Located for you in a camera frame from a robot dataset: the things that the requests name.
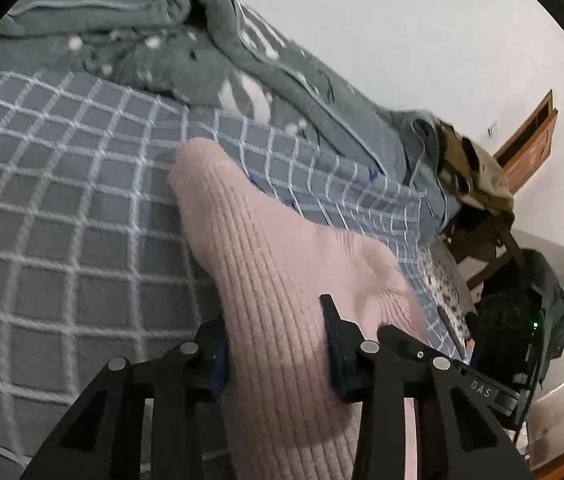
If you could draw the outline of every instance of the pink sock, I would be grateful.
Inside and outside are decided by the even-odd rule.
[[[180,147],[169,182],[191,250],[222,300],[231,352],[222,407],[238,479],[349,480],[361,406],[343,404],[329,386],[319,295],[330,294],[367,339],[394,324],[426,341],[424,314],[393,253],[266,196],[210,140]],[[415,479],[405,403],[405,478]]]

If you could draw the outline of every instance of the gray checkered fabric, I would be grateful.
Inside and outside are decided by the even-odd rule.
[[[174,148],[192,137],[214,139],[305,218],[389,246],[431,346],[456,357],[417,270],[414,190],[219,110],[81,73],[0,72],[0,480],[18,478],[109,359],[161,356],[217,316],[166,181]],[[231,478],[217,407],[200,418],[207,478]],[[149,453],[146,442],[146,475]]]

